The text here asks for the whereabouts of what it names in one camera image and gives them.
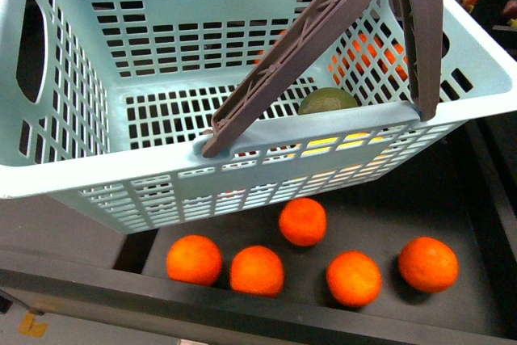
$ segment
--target basket handle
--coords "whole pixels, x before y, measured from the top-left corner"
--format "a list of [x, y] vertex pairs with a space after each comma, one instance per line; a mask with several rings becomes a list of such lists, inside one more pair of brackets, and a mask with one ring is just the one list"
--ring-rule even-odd
[[[235, 141], [368, 7], [371, 0], [313, 0], [212, 117], [206, 158]], [[439, 101], [443, 0], [401, 0], [410, 91], [423, 120]]]

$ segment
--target tangerine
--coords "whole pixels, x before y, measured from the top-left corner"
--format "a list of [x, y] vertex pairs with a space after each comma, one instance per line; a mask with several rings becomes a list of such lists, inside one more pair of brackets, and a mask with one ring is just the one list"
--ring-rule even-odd
[[283, 236], [295, 246], [313, 246], [325, 236], [325, 209], [310, 198], [291, 200], [280, 213], [279, 227]]
[[[368, 37], [366, 36], [366, 34], [360, 32], [359, 33], [359, 39], [361, 40], [361, 42], [363, 42], [365, 44], [366, 41], [368, 40]], [[377, 46], [379, 46], [379, 47], [382, 46], [382, 41], [380, 40], [379, 37], [375, 36], [373, 39], [375, 40]], [[348, 57], [353, 61], [355, 59], [355, 54], [356, 53], [361, 53], [363, 51], [363, 49], [361, 48], [361, 44], [358, 42], [358, 40], [353, 40], [352, 41], [352, 46], [354, 46], [355, 53], [349, 48], [347, 50], [347, 54], [348, 54]], [[368, 52], [370, 53], [370, 56], [372, 56], [372, 58], [377, 57], [377, 51], [373, 47], [372, 44], [369, 44], [367, 46], [367, 49], [368, 49]], [[366, 54], [363, 54], [361, 56], [361, 61], [367, 67], [371, 65], [370, 59], [368, 58], [368, 56]], [[347, 69], [350, 66], [348, 64], [348, 61], [347, 61], [347, 59], [345, 57], [343, 57], [343, 64], [345, 65], [345, 68], [347, 68]], [[361, 74], [364, 73], [364, 68], [363, 68], [363, 66], [360, 63], [355, 64], [355, 68], [357, 69], [357, 71], [359, 73], [361, 73]]]
[[406, 282], [422, 292], [442, 292], [460, 273], [454, 251], [435, 238], [411, 240], [398, 257], [398, 269]]
[[166, 258], [167, 274], [172, 280], [211, 286], [223, 268], [223, 258], [215, 242], [197, 234], [180, 238]]
[[248, 246], [233, 258], [229, 282], [234, 291], [276, 297], [284, 287], [284, 265], [265, 246]]
[[359, 308], [373, 302], [382, 287], [375, 261], [357, 250], [338, 255], [326, 270], [330, 292], [342, 305]]
[[[404, 53], [404, 48], [401, 44], [394, 44], [393, 48], [399, 54]], [[385, 56], [391, 65], [395, 63], [395, 55], [389, 49], [386, 49]], [[407, 65], [407, 56], [404, 56], [404, 62]], [[383, 72], [388, 73], [388, 66], [383, 61], [380, 62], [380, 67], [382, 68]], [[398, 77], [400, 77], [402, 81], [405, 81], [407, 79], [407, 72], [402, 65], [397, 65], [395, 71], [397, 72]]]

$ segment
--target green fruit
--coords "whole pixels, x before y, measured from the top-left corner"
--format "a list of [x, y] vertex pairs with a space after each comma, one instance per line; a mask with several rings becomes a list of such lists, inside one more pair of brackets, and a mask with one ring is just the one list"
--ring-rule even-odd
[[339, 88], [321, 88], [301, 102], [298, 115], [358, 107], [352, 95]]

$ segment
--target light blue plastic basket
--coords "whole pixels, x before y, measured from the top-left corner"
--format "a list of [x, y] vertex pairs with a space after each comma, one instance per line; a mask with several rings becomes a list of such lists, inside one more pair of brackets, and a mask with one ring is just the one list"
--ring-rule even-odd
[[[34, 102], [19, 87], [31, 67], [18, 55], [26, 1], [0, 0], [0, 196], [50, 194], [123, 233], [372, 181], [466, 120], [517, 109], [515, 62], [444, 0], [442, 102], [420, 121], [396, 72], [403, 55], [392, 65], [384, 56], [404, 41], [400, 24], [389, 0], [373, 0], [261, 120], [207, 159], [211, 114], [310, 0], [35, 0], [45, 55]], [[353, 40], [375, 36], [370, 66], [350, 57]], [[297, 116], [325, 86], [361, 107]]]

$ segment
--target blurred fruit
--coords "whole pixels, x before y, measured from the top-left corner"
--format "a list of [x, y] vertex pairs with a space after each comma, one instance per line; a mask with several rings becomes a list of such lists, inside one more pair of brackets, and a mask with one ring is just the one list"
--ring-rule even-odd
[[461, 5], [465, 8], [469, 13], [472, 12], [474, 6], [476, 6], [478, 0], [461, 0]]
[[233, 258], [229, 281], [234, 291], [276, 297], [284, 287], [284, 266], [265, 246], [249, 246]]
[[264, 51], [263, 51], [263, 50], [260, 50], [260, 51], [257, 53], [257, 55], [258, 55], [258, 58], [257, 58], [257, 59], [255, 59], [255, 61], [253, 61], [256, 65], [257, 65], [257, 64], [262, 60], [262, 57], [263, 57], [263, 55], [264, 55]]
[[517, 0], [510, 0], [502, 10], [502, 17], [505, 20], [517, 19]]
[[[398, 54], [404, 53], [404, 47], [401, 44], [394, 44], [393, 48], [395, 49], [395, 51]], [[389, 49], [386, 49], [385, 57], [388, 60], [390, 65], [393, 65], [395, 63], [395, 61], [397, 60], [395, 58], [395, 54], [393, 54], [393, 52]], [[404, 56], [404, 62], [407, 65], [407, 56]], [[380, 62], [380, 67], [382, 68], [382, 71], [384, 73], [388, 73], [388, 71], [389, 71], [388, 66], [383, 61]], [[397, 67], [395, 68], [395, 71], [397, 72], [398, 77], [400, 77], [402, 81], [405, 81], [407, 79], [407, 72], [406, 72], [406, 69], [404, 68], [404, 66], [397, 65]]]
[[320, 88], [308, 94], [298, 108], [298, 115], [358, 107], [354, 97], [339, 88]]
[[[362, 32], [360, 32], [359, 39], [361, 40], [361, 42], [363, 42], [365, 44], [366, 41], [368, 40], [368, 37], [366, 36], [366, 34], [363, 34]], [[380, 48], [382, 46], [382, 42], [379, 39], [379, 37], [376, 36], [373, 39], [375, 40], [378, 48]], [[351, 61], [354, 61], [355, 55], [363, 52], [363, 48], [361, 48], [361, 44], [357, 40], [352, 41], [352, 46], [354, 47], [355, 51], [353, 51], [351, 48], [349, 48], [347, 50], [347, 54], [348, 54], [349, 58], [351, 59]], [[377, 56], [376, 48], [374, 48], [374, 46], [372, 44], [369, 44], [367, 46], [367, 49], [368, 49], [368, 52], [370, 53], [370, 56], [372, 56], [372, 58], [375, 58]], [[368, 67], [371, 65], [370, 59], [368, 58], [368, 56], [365, 53], [361, 56], [361, 61], [363, 62], [364, 66]], [[343, 57], [343, 64], [345, 65], [345, 68], [347, 68], [347, 69], [350, 67], [350, 65], [348, 64], [348, 61], [345, 57]], [[357, 71], [359, 73], [364, 74], [363, 66], [360, 63], [355, 64], [355, 68], [357, 69]]]
[[223, 258], [216, 243], [192, 234], [173, 244], [166, 258], [166, 268], [172, 280], [211, 286], [221, 274]]
[[280, 213], [279, 227], [295, 246], [313, 246], [325, 236], [325, 209], [310, 198], [291, 200]]
[[326, 281], [334, 298], [351, 308], [373, 302], [382, 287], [377, 264], [357, 250], [343, 252], [332, 260], [326, 270]]
[[413, 288], [422, 292], [442, 292], [456, 282], [460, 264], [454, 251], [445, 243], [420, 237], [402, 249], [398, 269]]

